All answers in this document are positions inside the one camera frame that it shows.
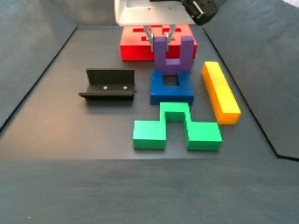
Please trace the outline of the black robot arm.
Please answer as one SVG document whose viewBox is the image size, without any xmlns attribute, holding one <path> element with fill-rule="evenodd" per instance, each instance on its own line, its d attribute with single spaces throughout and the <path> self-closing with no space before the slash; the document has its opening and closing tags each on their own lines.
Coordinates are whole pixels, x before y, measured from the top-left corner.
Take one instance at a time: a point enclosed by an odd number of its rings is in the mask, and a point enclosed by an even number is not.
<svg viewBox="0 0 299 224">
<path fill-rule="evenodd" d="M 172 41 L 176 25 L 204 25 L 219 12 L 215 0 L 115 0 L 115 19 L 120 26 L 141 25 L 151 46 L 152 25 L 169 25 L 167 42 Z"/>
</svg>

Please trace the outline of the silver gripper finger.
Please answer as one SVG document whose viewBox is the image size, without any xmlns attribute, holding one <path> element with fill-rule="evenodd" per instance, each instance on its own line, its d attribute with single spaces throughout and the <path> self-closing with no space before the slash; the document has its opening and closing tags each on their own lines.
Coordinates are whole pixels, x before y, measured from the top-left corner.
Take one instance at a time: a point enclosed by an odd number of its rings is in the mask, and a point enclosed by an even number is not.
<svg viewBox="0 0 299 224">
<path fill-rule="evenodd" d="M 151 32 L 151 25 L 144 25 L 145 39 L 151 44 L 151 52 L 155 51 L 155 35 Z"/>
<path fill-rule="evenodd" d="M 176 28 L 176 25 L 169 24 L 169 31 L 165 33 L 165 50 L 168 50 L 169 48 L 168 45 L 173 39 L 175 28 Z"/>
</svg>

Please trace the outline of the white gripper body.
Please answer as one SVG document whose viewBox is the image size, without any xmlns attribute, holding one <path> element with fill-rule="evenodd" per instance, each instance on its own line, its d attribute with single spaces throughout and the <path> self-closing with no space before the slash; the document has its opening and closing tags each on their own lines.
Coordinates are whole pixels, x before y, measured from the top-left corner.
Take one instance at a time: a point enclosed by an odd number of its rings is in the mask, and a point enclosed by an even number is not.
<svg viewBox="0 0 299 224">
<path fill-rule="evenodd" d="M 116 23 L 131 25 L 191 25 L 192 19 L 176 1 L 115 0 Z"/>
</svg>

